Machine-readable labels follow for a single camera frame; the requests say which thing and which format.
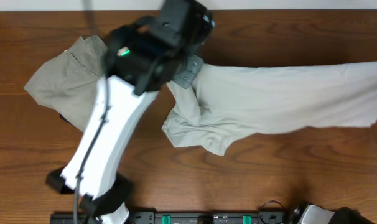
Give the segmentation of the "white t-shirt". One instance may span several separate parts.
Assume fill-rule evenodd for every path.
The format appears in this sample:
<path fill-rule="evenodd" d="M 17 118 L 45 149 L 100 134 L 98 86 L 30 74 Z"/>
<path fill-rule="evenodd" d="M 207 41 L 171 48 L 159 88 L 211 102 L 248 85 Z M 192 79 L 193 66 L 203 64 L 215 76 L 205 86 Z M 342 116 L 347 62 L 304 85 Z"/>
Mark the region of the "white t-shirt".
<path fill-rule="evenodd" d="M 175 98 L 162 130 L 174 147 L 222 156 L 252 134 L 306 127 L 367 128 L 377 122 L 377 62 L 294 67 L 204 65 Z"/>

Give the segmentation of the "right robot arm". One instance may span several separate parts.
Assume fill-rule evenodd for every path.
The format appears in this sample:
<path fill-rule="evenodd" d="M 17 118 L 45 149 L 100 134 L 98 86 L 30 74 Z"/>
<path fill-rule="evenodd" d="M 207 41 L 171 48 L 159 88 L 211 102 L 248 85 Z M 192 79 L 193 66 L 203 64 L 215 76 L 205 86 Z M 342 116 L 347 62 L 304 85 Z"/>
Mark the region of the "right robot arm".
<path fill-rule="evenodd" d="M 293 224 L 375 224 L 357 210 L 341 207 L 338 210 L 326 210 L 312 203 L 296 206 L 288 215 L 286 223 Z"/>

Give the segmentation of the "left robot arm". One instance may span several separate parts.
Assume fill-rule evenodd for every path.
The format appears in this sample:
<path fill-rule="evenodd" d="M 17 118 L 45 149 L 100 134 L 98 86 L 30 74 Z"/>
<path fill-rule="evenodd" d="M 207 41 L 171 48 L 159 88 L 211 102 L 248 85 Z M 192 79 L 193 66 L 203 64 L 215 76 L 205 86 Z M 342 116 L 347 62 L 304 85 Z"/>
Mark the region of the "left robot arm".
<path fill-rule="evenodd" d="M 201 67 L 198 50 L 214 28 L 212 13 L 194 0 L 165 0 L 156 16 L 143 16 L 109 33 L 101 53 L 96 100 L 70 162 L 46 182 L 73 195 L 69 223 L 124 223 L 131 181 L 118 172 L 138 121 L 167 82 L 188 88 Z"/>

